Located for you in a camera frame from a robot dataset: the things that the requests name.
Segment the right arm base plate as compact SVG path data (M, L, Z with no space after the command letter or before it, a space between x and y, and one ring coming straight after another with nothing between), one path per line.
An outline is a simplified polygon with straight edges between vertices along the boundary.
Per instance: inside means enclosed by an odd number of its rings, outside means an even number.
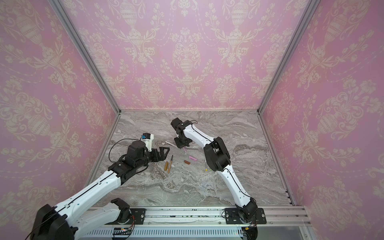
M248 225L265 225L267 223L264 209L258 208L256 213L248 220L242 219L237 208L225 208L222 214L227 225L248 224Z

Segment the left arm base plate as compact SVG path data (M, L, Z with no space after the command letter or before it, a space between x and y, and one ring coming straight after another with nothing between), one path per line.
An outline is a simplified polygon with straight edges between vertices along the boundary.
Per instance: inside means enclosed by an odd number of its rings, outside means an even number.
M107 223L107 225L143 225L145 216L146 216L145 208L131 208L128 214L125 214L122 220L116 220L111 223Z

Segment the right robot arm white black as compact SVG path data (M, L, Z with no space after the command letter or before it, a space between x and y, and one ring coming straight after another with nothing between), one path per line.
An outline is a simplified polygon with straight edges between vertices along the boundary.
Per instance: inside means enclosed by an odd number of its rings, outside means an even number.
M229 188L240 219L244 223L254 223L258 210L257 202L247 193L237 177L223 139L203 133L193 121L183 122L179 118L175 118L171 121L171 126L176 131L177 137L174 140L179 149L188 147L193 142L204 150L208 167L213 172L218 172Z

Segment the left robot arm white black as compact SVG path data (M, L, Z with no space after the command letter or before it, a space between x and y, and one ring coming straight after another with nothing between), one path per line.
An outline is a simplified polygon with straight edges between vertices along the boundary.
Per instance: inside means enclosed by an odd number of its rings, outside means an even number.
M170 149L149 149L149 143L134 141L127 153L114 162L95 181L68 199L41 207L35 217L28 240L78 240L89 232L118 221L126 223L133 218L130 205L116 198L92 213L87 210L111 191L119 188L140 173L141 167L165 161Z

